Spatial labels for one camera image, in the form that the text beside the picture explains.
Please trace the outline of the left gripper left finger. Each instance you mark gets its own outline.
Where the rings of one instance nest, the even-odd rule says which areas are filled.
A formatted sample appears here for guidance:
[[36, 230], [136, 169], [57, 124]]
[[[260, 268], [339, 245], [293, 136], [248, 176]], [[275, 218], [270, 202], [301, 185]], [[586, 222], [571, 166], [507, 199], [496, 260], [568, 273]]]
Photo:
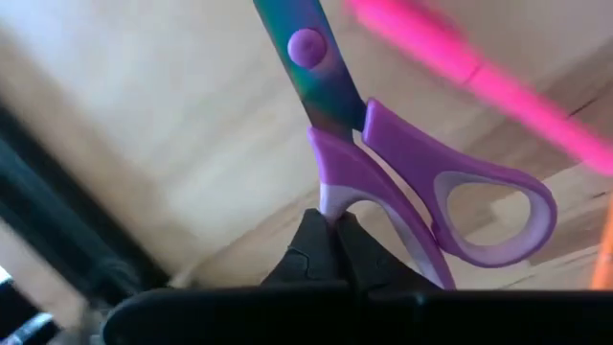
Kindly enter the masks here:
[[306, 209], [282, 258], [262, 286], [348, 284], [337, 230], [314, 208]]

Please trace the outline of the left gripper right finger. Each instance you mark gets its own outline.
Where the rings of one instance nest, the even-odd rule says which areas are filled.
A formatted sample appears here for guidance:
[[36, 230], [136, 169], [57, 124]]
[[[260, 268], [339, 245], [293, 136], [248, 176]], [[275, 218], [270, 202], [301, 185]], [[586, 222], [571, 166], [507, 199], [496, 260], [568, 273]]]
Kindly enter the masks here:
[[345, 271], [359, 289], [439, 289], [389, 252], [354, 214], [335, 223], [335, 234]]

